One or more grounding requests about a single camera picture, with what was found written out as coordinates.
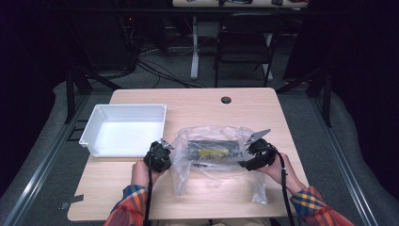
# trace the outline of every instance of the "wooden table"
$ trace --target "wooden table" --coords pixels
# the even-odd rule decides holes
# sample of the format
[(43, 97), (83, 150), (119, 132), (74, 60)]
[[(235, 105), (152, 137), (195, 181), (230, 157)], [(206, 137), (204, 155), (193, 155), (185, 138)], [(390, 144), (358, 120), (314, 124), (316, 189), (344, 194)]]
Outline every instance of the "wooden table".
[[(221, 102), (224, 96), (231, 98), (230, 104)], [(271, 129), (264, 138), (290, 156), (297, 176), (308, 183), (273, 89), (120, 89), (110, 104), (167, 104), (164, 138), (168, 142), (180, 129), (193, 126), (244, 126), (254, 132)], [(83, 194), (84, 200), (71, 205), (68, 218), (105, 220), (129, 185), (135, 161), (91, 156), (75, 193)], [(281, 186), (267, 176), (266, 184), (268, 204), (263, 205), (251, 201), (253, 191), (244, 177), (223, 179), (210, 186), (205, 176), (192, 172), (186, 194), (176, 196), (168, 170), (154, 186), (150, 219), (287, 216)]]

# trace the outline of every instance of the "plaid shirt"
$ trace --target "plaid shirt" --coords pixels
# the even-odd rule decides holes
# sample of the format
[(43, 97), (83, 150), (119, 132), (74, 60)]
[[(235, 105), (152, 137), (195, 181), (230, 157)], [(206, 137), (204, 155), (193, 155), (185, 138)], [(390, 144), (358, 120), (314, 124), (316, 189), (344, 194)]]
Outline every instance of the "plaid shirt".
[(290, 200), (298, 216), (308, 225), (354, 225), (326, 205), (320, 192), (313, 186), (306, 187), (294, 194)]
[[(119, 201), (104, 226), (142, 226), (147, 201), (147, 188), (127, 186), (123, 189), (123, 198)], [(327, 206), (320, 192), (314, 187), (307, 187), (291, 198), (296, 213), (308, 225), (354, 225), (348, 219)]]
[(142, 226), (148, 189), (144, 186), (127, 186), (123, 198), (117, 202), (104, 226)]

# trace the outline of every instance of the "white tray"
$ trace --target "white tray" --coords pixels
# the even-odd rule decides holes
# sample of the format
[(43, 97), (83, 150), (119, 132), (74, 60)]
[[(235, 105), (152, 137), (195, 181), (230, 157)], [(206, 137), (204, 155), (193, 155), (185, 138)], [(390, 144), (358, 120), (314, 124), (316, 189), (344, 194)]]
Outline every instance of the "white tray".
[(144, 157), (163, 137), (167, 105), (96, 105), (79, 144), (95, 157)]

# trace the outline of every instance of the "person's right hand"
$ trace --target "person's right hand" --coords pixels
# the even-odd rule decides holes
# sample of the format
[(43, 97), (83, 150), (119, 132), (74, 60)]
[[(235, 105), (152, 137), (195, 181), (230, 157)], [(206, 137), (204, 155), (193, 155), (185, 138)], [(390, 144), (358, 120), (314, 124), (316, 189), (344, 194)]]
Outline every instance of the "person's right hand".
[[(152, 172), (152, 183), (155, 184), (156, 180), (160, 176), (164, 174), (163, 172)], [(145, 186), (147, 187), (149, 185), (149, 168), (147, 165), (144, 163), (143, 160), (138, 160), (133, 166), (132, 166), (132, 180), (131, 184), (132, 185), (138, 185), (138, 186)]]
[[(297, 178), (293, 166), (291, 165), (290, 159), (288, 155), (285, 153), (281, 153), (282, 159), (284, 160), (285, 168), (286, 168), (286, 185), (287, 189), (291, 192), (291, 194), (295, 194), (305, 188), (306, 186), (302, 184)], [(263, 172), (269, 175), (274, 181), (281, 185), (281, 163), (279, 161), (279, 156), (276, 154), (276, 159), (271, 166), (262, 167), (256, 169), (257, 171)]]

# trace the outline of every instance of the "clear plastic bag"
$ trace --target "clear plastic bag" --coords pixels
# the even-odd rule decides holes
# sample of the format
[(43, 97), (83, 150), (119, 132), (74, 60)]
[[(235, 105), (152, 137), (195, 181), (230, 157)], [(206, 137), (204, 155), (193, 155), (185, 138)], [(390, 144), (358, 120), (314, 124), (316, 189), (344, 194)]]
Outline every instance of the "clear plastic bag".
[(258, 171), (247, 171), (238, 164), (253, 157), (244, 145), (252, 133), (245, 127), (231, 126), (201, 126), (180, 130), (172, 142), (174, 150), (170, 155), (175, 194), (185, 193), (190, 170), (203, 173), (212, 183), (217, 183), (221, 178), (211, 172), (227, 171), (230, 176), (248, 179), (254, 192), (252, 200), (267, 204), (265, 175)]

